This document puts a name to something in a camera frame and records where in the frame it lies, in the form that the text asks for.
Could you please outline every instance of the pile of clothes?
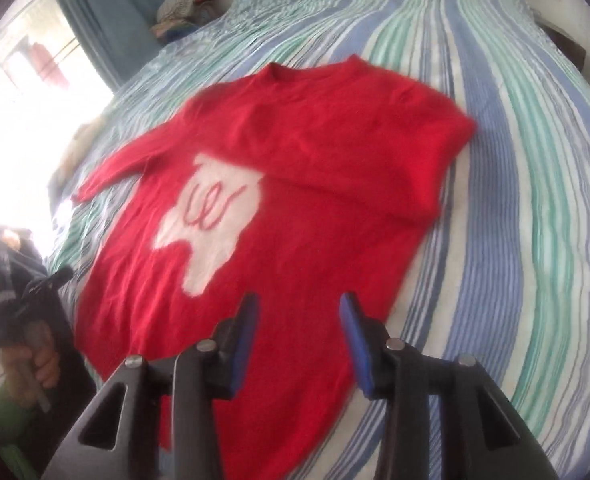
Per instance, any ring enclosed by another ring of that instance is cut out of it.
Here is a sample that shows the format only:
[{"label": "pile of clothes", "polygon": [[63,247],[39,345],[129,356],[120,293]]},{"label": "pile of clothes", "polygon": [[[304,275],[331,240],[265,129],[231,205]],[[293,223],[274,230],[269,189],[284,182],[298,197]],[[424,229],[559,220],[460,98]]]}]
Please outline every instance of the pile of clothes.
[{"label": "pile of clothes", "polygon": [[184,38],[219,18],[215,0],[165,0],[151,31],[162,44]]}]

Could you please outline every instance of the bedsheet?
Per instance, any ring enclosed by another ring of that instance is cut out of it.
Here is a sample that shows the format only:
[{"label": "bedsheet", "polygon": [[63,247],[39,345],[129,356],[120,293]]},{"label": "bedsheet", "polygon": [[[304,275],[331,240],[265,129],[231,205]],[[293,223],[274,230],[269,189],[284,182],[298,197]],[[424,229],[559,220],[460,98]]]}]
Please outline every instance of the bedsheet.
[{"label": "bedsheet", "polygon": [[[478,122],[448,171],[443,214],[387,323],[425,354],[478,357],[562,478],[590,468],[590,88],[521,0],[235,0],[170,44],[118,92],[71,179],[166,121],[201,88],[275,61],[358,54],[449,95]],[[52,269],[75,268],[75,300],[136,179],[59,207]],[[431,470],[440,443],[432,405]],[[372,478],[384,405],[356,392],[289,480]]]}]

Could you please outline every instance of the window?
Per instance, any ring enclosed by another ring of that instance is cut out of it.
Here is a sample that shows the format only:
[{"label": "window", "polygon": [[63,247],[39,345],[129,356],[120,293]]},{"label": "window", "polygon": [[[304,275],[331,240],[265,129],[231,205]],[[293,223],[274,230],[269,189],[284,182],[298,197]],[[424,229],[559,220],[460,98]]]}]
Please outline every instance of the window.
[{"label": "window", "polygon": [[0,21],[0,224],[52,244],[46,185],[81,124],[112,97],[56,0],[17,0]]}]

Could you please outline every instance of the white graphic on sweater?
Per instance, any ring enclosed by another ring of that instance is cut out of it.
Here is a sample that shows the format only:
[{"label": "white graphic on sweater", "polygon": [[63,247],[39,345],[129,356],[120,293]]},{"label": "white graphic on sweater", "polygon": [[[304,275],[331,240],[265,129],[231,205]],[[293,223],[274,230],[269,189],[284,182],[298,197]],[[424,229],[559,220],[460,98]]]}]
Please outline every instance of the white graphic on sweater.
[{"label": "white graphic on sweater", "polygon": [[242,230],[259,208],[262,173],[226,164],[200,153],[198,169],[179,195],[177,204],[159,224],[153,248],[184,240],[193,250],[182,288],[199,296],[217,269],[235,251]]}]

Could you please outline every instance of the metal screw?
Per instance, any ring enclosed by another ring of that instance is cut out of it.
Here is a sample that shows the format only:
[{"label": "metal screw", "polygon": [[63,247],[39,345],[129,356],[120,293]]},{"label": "metal screw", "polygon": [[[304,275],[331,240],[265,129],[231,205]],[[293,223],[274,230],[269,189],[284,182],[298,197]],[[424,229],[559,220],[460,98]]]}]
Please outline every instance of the metal screw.
[{"label": "metal screw", "polygon": [[217,343],[213,339],[202,339],[195,345],[198,352],[213,352],[217,350]]},{"label": "metal screw", "polygon": [[126,357],[124,364],[126,368],[139,368],[144,362],[144,358],[141,355],[129,355]]},{"label": "metal screw", "polygon": [[399,337],[389,337],[386,339],[386,348],[389,350],[403,350],[406,346],[406,343],[402,341]]},{"label": "metal screw", "polygon": [[460,364],[462,366],[467,366],[467,367],[475,366],[475,364],[477,363],[475,357],[472,356],[471,354],[460,354],[457,357],[457,362],[458,362],[458,364]]}]

